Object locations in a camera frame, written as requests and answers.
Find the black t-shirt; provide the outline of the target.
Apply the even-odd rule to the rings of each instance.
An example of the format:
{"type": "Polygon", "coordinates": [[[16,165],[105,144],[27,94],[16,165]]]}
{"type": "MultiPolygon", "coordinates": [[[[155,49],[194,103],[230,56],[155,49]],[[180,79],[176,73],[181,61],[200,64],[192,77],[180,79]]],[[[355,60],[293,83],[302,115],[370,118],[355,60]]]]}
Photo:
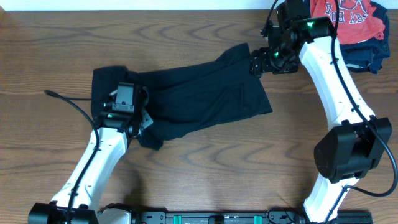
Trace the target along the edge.
{"type": "Polygon", "coordinates": [[[125,66],[93,71],[91,115],[97,123],[104,102],[121,82],[147,88],[145,109],[153,123],[137,140],[142,147],[159,150],[164,141],[216,124],[248,119],[272,112],[259,77],[249,72],[247,43],[235,45],[215,61],[153,72],[137,73],[125,66]]]}

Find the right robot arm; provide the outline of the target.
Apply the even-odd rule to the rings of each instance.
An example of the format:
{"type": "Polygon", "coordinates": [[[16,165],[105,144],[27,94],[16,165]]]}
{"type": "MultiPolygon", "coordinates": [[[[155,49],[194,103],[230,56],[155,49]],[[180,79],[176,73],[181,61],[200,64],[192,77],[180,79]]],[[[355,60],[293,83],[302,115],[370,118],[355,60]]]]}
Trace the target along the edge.
{"type": "Polygon", "coordinates": [[[375,169],[383,155],[397,162],[387,143],[392,126],[378,118],[360,95],[346,68],[337,38],[339,22],[312,17],[303,1],[274,2],[278,23],[266,21],[261,35],[267,47],[251,54],[251,74],[295,73],[303,65],[321,99],[328,133],[314,148],[318,177],[299,212],[268,210],[270,223],[371,223],[366,212],[340,212],[358,181],[375,169]]]}

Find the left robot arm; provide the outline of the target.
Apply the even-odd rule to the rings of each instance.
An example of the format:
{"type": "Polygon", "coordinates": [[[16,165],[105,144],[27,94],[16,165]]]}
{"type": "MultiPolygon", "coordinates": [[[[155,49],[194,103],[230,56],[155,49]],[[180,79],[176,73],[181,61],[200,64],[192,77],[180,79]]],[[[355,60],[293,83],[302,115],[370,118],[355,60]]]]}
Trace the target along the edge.
{"type": "Polygon", "coordinates": [[[120,83],[109,94],[70,178],[49,203],[34,204],[28,223],[140,223],[132,207],[116,203],[101,209],[100,201],[131,141],[152,124],[148,102],[148,89],[137,84],[120,83]]]}

